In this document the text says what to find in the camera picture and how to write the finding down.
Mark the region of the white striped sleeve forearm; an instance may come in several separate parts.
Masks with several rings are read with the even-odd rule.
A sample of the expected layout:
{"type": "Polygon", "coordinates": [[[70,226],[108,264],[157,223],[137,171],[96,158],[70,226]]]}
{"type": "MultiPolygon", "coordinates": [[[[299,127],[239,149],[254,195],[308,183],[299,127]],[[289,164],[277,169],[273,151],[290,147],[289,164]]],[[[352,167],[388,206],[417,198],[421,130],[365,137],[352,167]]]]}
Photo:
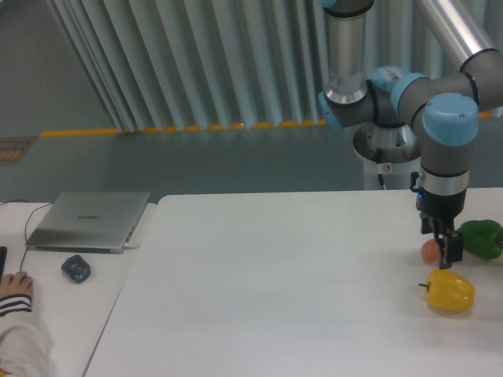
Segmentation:
{"type": "Polygon", "coordinates": [[[31,297],[8,295],[1,299],[1,375],[48,376],[50,341],[31,297]]]}

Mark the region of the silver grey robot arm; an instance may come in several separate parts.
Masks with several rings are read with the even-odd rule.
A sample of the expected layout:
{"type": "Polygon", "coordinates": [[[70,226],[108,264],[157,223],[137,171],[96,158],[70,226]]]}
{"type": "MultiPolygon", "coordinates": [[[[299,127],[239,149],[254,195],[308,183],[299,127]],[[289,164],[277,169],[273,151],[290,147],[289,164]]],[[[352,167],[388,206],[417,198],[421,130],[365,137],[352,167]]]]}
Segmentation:
{"type": "Polygon", "coordinates": [[[455,229],[468,187],[481,111],[502,105],[502,55],[459,1],[421,1],[419,8],[456,74],[430,79],[395,66],[363,76],[365,16],[371,1],[323,1],[329,80],[318,98],[334,130],[361,125],[358,153],[377,163],[418,160],[410,175],[423,234],[439,246],[439,267],[463,257],[455,229]]]}

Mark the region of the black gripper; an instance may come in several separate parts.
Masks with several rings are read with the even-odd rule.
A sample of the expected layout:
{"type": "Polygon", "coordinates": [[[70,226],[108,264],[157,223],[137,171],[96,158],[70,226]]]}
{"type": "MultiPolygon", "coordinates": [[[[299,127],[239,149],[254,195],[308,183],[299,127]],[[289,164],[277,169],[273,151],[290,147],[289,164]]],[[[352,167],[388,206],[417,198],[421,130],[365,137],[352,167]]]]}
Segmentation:
{"type": "Polygon", "coordinates": [[[450,269],[455,262],[463,260],[464,237],[454,229],[454,219],[464,209],[467,189],[454,195],[441,196],[417,190],[416,208],[420,212],[420,233],[434,234],[439,246],[440,269],[450,269]]]}

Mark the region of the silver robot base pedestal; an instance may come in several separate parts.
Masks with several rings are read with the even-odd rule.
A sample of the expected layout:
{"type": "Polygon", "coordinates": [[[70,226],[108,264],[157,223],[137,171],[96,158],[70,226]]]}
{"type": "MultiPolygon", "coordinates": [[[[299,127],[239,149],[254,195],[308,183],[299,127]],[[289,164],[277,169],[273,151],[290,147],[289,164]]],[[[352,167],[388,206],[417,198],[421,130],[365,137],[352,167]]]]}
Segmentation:
{"type": "Polygon", "coordinates": [[[410,175],[420,169],[420,146],[406,125],[384,128],[362,124],[353,136],[353,146],[362,161],[366,190],[408,189],[410,175]]]}

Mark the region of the person's hand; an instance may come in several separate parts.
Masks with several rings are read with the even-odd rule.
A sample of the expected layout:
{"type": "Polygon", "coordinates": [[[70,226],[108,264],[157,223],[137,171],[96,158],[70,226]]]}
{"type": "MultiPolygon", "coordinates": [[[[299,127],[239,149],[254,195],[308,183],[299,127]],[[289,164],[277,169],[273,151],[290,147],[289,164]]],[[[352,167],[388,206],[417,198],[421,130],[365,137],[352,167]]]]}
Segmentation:
{"type": "Polygon", "coordinates": [[[6,274],[1,278],[1,299],[23,296],[32,299],[34,294],[33,278],[25,271],[6,274]]]}

